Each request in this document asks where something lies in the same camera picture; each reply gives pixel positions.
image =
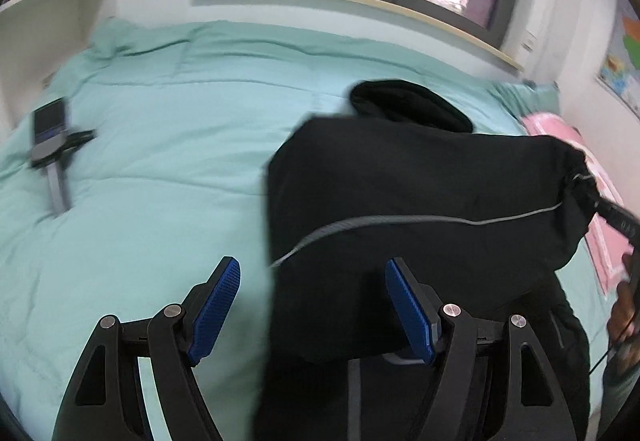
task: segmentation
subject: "person's arm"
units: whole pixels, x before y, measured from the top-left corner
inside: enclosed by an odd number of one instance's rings
[[[623,256],[628,273],[631,272],[631,256]],[[618,284],[618,299],[611,309],[611,318],[607,322],[609,344],[624,341],[635,332],[633,324],[628,325],[636,312],[634,299],[629,284],[626,281]],[[613,357],[607,362],[607,367],[602,378],[604,391],[602,395],[602,407],[600,409],[600,424],[598,436],[613,421],[620,408],[624,405],[631,390],[640,376],[640,342],[631,344],[626,357]]]

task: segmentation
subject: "blue gripper pad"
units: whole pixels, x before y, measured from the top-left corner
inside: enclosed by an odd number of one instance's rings
[[[193,322],[193,341],[187,352],[193,367],[211,354],[238,288],[240,264],[231,259]]]
[[[386,263],[385,283],[412,350],[429,365],[436,357],[431,323],[395,261]]]

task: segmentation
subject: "teal bedsheet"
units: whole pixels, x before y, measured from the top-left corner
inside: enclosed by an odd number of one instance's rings
[[[225,441],[249,438],[272,284],[264,166],[302,121],[348,113],[350,85],[379,78],[430,87],[478,132],[523,134],[515,116],[557,107],[552,88],[479,81],[332,34],[225,21],[97,30],[40,102],[64,96],[73,126],[97,129],[68,169],[73,209],[52,217],[46,181],[29,167],[29,118],[0,151],[0,392],[36,441],[50,439],[101,316],[150,317],[224,255],[241,263],[241,287],[195,374]],[[607,304],[583,246],[561,277],[590,338],[604,338]],[[168,439],[148,362],[141,371],[156,440]]]

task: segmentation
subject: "human hand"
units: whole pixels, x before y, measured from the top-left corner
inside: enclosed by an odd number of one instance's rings
[[[627,273],[631,274],[632,256],[625,254],[622,257]],[[609,332],[609,344],[623,342],[635,332],[636,327],[632,320],[636,312],[634,306],[634,296],[628,282],[622,281],[617,288],[618,299],[611,309],[611,318],[607,322]],[[622,352],[616,357],[618,373],[625,373],[626,370],[640,362],[640,341],[636,340],[632,344],[622,347]]]

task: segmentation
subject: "pink fabric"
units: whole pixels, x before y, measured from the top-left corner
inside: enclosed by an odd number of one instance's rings
[[[548,134],[583,151],[587,158],[587,167],[595,176],[600,194],[622,205],[622,198],[613,186],[609,175],[587,148],[581,135],[560,116],[552,113],[535,113],[523,118],[522,122],[532,136]],[[600,286],[605,293],[609,293],[623,278],[625,268],[622,264],[622,255],[630,251],[629,243],[598,215],[591,221],[585,237]]]

